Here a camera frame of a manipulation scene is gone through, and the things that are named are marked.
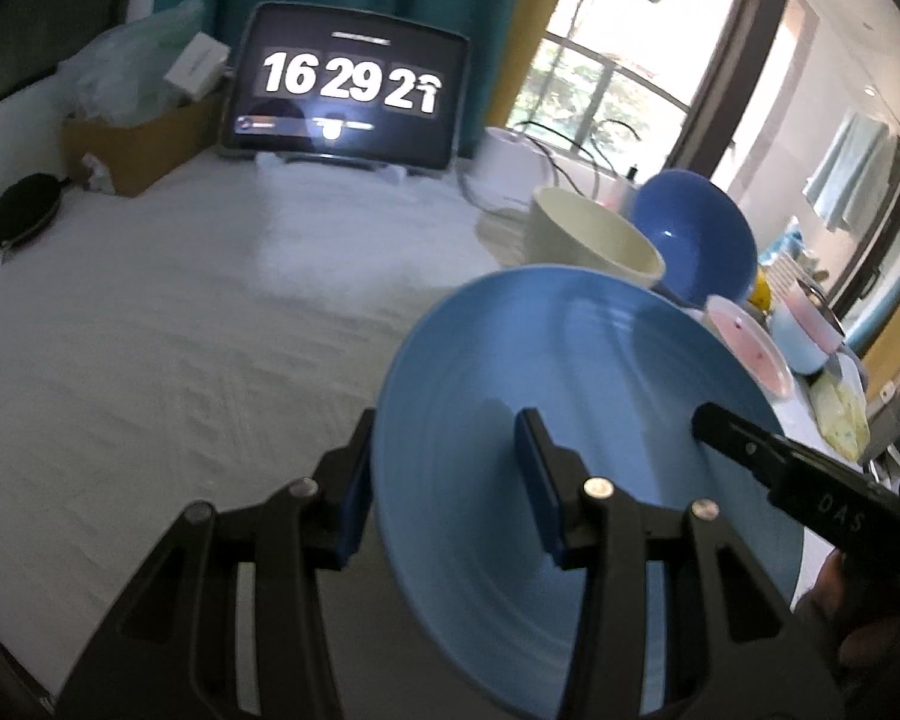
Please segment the person right hand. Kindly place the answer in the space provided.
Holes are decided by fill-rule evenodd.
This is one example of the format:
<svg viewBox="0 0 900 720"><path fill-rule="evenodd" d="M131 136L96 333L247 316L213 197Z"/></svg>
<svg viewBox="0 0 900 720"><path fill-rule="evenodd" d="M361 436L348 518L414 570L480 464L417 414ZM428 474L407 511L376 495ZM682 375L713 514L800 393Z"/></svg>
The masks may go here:
<svg viewBox="0 0 900 720"><path fill-rule="evenodd" d="M832 550L793 614L837 684L900 695L900 588L847 564Z"/></svg>

